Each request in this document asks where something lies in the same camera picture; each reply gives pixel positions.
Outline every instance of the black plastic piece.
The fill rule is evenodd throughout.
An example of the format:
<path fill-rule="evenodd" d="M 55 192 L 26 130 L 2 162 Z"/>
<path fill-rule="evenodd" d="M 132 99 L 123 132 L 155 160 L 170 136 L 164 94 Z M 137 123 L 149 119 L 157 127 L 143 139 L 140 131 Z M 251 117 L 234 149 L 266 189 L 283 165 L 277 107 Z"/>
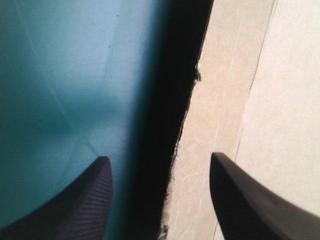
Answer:
<path fill-rule="evenodd" d="M 1 240 L 101 240 L 113 198 L 110 161 L 97 158 L 49 202 L 0 230 Z"/>
<path fill-rule="evenodd" d="M 320 218 L 277 196 L 223 153 L 213 153 L 210 191 L 225 240 L 319 240 Z"/>

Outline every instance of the teal surface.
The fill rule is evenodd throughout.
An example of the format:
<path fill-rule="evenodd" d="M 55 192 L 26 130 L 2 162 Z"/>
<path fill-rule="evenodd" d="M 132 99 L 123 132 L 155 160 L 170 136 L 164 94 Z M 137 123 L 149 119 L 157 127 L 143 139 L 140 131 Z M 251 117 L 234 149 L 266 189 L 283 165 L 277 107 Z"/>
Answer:
<path fill-rule="evenodd" d="M 163 4 L 0 1 L 0 228 L 109 156 L 118 239 Z"/>

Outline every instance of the cardboard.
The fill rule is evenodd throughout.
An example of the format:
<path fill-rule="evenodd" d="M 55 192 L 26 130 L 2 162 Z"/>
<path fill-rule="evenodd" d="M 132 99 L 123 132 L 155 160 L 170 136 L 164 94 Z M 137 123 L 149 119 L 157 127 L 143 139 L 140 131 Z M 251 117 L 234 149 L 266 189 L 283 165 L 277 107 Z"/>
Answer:
<path fill-rule="evenodd" d="M 317 1 L 214 1 L 163 211 L 168 240 L 224 239 L 211 152 L 320 214 L 319 16 Z"/>
<path fill-rule="evenodd" d="M 272 5 L 272 0 L 213 3 L 198 65 L 201 81 L 190 99 L 163 209 L 168 240 L 214 237 L 210 155 L 234 155 Z"/>

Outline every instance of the light beige surface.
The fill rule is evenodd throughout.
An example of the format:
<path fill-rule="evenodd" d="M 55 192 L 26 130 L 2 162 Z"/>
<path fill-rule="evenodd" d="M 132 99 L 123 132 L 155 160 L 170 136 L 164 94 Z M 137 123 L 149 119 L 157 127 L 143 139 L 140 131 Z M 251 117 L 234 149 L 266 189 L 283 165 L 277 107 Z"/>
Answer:
<path fill-rule="evenodd" d="M 318 214 L 320 1 L 277 1 L 242 125 L 236 163 Z"/>
<path fill-rule="evenodd" d="M 168 240 L 212 240 L 212 151 L 233 157 L 273 0 L 215 0 L 197 82 L 172 167 L 162 223 Z"/>

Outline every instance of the torn cardboard edge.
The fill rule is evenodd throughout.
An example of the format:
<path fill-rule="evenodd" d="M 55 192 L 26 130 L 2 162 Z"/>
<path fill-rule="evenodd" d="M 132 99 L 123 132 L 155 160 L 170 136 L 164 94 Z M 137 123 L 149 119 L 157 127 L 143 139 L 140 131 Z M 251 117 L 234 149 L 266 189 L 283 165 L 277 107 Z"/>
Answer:
<path fill-rule="evenodd" d="M 168 225 L 168 215 L 169 215 L 168 209 L 170 208 L 171 195 L 172 195 L 171 194 L 172 193 L 171 184 L 172 184 L 172 181 L 175 180 L 172 177 L 172 172 L 174 171 L 175 161 L 176 161 L 176 158 L 177 158 L 177 155 L 178 155 L 179 142 L 180 142 L 181 136 L 183 134 L 183 129 L 184 129 L 185 121 L 186 121 L 186 118 L 187 118 L 187 115 L 188 115 L 188 111 L 189 111 L 189 108 L 190 108 L 193 91 L 194 91 L 194 88 L 195 88 L 195 85 L 197 84 L 197 82 L 201 81 L 201 74 L 199 72 L 199 61 L 200 61 L 200 58 L 201 58 L 201 53 L 202 53 L 202 50 L 203 50 L 203 45 L 204 45 L 204 42 L 205 42 L 206 33 L 207 33 L 209 22 L 210 22 L 210 17 L 211 17 L 211 13 L 212 13 L 213 4 L 214 4 L 214 0 L 211 0 L 211 3 L 209 5 L 208 18 L 206 20 L 206 24 L 205 24 L 205 27 L 204 27 L 204 32 L 203 32 L 203 36 L 202 36 L 202 40 L 201 40 L 201 44 L 200 44 L 200 47 L 199 47 L 198 58 L 197 58 L 197 61 L 196 61 L 196 65 L 194 66 L 195 73 L 196 73 L 196 78 L 194 79 L 193 85 L 191 87 L 191 91 L 190 91 L 190 95 L 188 97 L 186 110 L 185 110 L 184 117 L 183 117 L 180 129 L 179 129 L 178 137 L 177 137 L 175 148 L 174 148 L 173 155 L 172 155 L 172 161 L 171 161 L 171 166 L 170 166 L 170 170 L 169 170 L 170 175 L 169 175 L 169 178 L 168 178 L 167 191 L 166 191 L 166 194 L 165 194 L 165 199 L 164 199 L 164 203 L 163 203 L 163 210 L 162 210 L 162 216 L 161 216 L 161 222 L 160 222 L 160 233 L 158 234 L 158 238 L 157 238 L 158 240 L 167 239 L 168 231 L 169 231 L 169 228 L 170 228 L 169 225 Z"/>

